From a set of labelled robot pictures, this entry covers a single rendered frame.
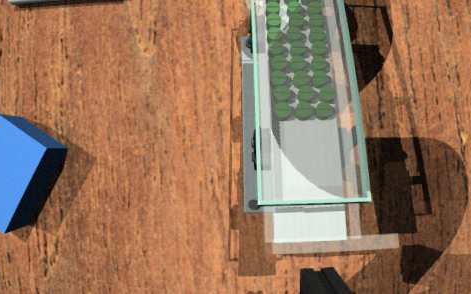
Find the blue rectangular block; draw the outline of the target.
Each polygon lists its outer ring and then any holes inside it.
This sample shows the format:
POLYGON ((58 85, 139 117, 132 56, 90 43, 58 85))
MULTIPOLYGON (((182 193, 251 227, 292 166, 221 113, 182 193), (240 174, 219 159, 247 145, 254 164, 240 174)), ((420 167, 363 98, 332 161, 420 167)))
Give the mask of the blue rectangular block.
POLYGON ((23 117, 0 114, 0 231, 29 225, 67 147, 23 117))

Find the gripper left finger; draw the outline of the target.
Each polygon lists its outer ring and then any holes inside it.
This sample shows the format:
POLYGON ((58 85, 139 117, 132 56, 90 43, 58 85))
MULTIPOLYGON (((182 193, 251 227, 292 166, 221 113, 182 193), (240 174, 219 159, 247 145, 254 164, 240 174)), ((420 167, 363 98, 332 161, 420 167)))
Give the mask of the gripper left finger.
POLYGON ((300 270, 300 294, 331 294, 318 271, 313 268, 300 270))

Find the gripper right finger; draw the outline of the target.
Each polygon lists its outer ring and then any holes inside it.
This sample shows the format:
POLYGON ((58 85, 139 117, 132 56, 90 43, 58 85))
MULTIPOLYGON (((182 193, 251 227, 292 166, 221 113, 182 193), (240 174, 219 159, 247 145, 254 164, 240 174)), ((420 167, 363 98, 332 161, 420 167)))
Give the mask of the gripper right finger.
POLYGON ((356 294, 352 292, 334 267, 321 268, 318 271, 331 294, 356 294))

